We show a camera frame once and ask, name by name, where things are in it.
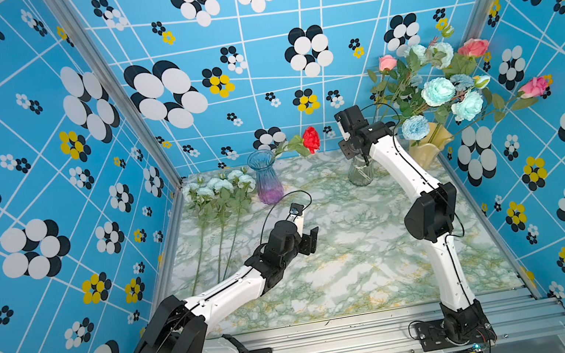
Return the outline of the blue purple ribbed glass vase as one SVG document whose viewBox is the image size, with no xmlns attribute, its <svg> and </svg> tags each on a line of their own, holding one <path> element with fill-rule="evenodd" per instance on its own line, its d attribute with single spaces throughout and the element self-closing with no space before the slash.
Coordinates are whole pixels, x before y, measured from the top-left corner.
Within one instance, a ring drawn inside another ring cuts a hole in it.
<svg viewBox="0 0 565 353">
<path fill-rule="evenodd" d="M 270 150 L 256 150 L 248 158 L 248 166 L 255 172 L 257 195 L 262 203 L 272 205 L 285 195 L 284 187 L 273 168 L 275 155 Z"/>
</svg>

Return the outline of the teal flower branch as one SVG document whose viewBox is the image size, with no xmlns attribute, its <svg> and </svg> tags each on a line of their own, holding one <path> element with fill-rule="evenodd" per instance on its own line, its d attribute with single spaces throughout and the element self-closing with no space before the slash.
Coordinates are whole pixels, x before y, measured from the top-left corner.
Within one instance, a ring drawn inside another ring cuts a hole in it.
<svg viewBox="0 0 565 353">
<path fill-rule="evenodd" d="M 234 197 L 234 185 L 228 179 L 216 177 L 210 179 L 207 183 L 207 188 L 212 193 L 210 197 L 210 209 L 214 219 L 219 223 L 220 237 L 218 244 L 218 267 L 217 267 L 217 280 L 225 279 L 222 276 L 222 261 L 223 261 L 223 240 L 225 235 L 226 222 L 232 213 L 232 198 Z"/>
<path fill-rule="evenodd" d="M 228 273 L 231 271 L 231 260 L 234 256 L 234 250 L 237 244 L 238 233 L 240 230 L 241 218 L 247 214 L 250 210 L 250 205 L 252 202 L 252 195 L 255 190 L 255 180 L 252 175 L 248 174 L 246 168 L 235 169 L 228 172 L 227 175 L 220 175 L 222 177 L 231 181 L 234 185 L 234 197 L 232 198 L 232 213 L 230 214 L 227 222 L 228 225 L 233 227 L 232 240 L 230 244 L 229 253 L 227 256 L 226 265 L 223 268 L 223 276 L 225 279 L 228 277 Z"/>
<path fill-rule="evenodd" d="M 186 193 L 185 198 L 189 200 L 189 210 L 195 214 L 198 220 L 198 226 L 200 228 L 198 235 L 198 265 L 192 288 L 193 294 L 196 294 L 195 292 L 197 290 L 200 278 L 199 276 L 201 274 L 200 271 L 201 264 L 203 262 L 204 241 L 207 228 L 210 222 L 212 222 L 216 217 L 216 213 L 214 212 L 215 205 L 213 204 L 213 201 L 215 200 L 215 194 L 213 189 L 209 187 L 208 183 L 203 179 L 198 179 L 188 184 L 185 187 L 184 193 Z"/>
</svg>

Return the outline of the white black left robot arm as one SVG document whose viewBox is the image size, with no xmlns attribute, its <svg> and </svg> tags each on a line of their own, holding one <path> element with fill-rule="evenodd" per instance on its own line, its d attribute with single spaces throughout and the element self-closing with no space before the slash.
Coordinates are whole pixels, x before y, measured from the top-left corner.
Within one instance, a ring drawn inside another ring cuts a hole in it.
<svg viewBox="0 0 565 353">
<path fill-rule="evenodd" d="M 303 216 L 277 221 L 268 241 L 257 246 L 235 274 L 198 295 L 163 299 L 134 353 L 250 353 L 234 336 L 207 340 L 207 335 L 278 285 L 296 256 L 317 251 L 319 228 L 304 233 L 303 227 Z"/>
</svg>

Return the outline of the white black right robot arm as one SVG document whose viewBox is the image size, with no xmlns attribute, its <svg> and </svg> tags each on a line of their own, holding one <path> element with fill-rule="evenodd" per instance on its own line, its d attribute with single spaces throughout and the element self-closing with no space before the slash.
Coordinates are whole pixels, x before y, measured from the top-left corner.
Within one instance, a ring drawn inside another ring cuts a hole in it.
<svg viewBox="0 0 565 353">
<path fill-rule="evenodd" d="M 454 245 L 456 187 L 440 183 L 419 166 L 386 124 L 364 121 L 352 127 L 340 123 L 339 128 L 343 136 L 339 146 L 346 158 L 374 160 L 412 199 L 404 225 L 413 238 L 426 243 L 438 282 L 447 339 L 459 345 L 480 334 L 487 342 L 495 341 L 496 333 L 469 287 Z"/>
</svg>

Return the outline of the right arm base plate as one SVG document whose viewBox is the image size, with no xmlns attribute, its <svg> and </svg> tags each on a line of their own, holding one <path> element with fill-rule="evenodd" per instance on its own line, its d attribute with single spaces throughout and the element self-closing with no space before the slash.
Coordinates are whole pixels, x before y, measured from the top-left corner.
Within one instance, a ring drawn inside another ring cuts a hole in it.
<svg viewBox="0 0 565 353">
<path fill-rule="evenodd" d="M 497 341 L 497 335 L 492 328 L 484 325 L 478 326 L 465 339 L 460 341 L 451 340 L 449 338 L 442 320 L 435 321 L 412 321 L 408 325 L 409 335 L 416 342 L 420 343 L 425 353 L 438 351 L 442 349 L 450 349 L 451 347 L 469 347 L 477 345 L 486 345 Z"/>
</svg>

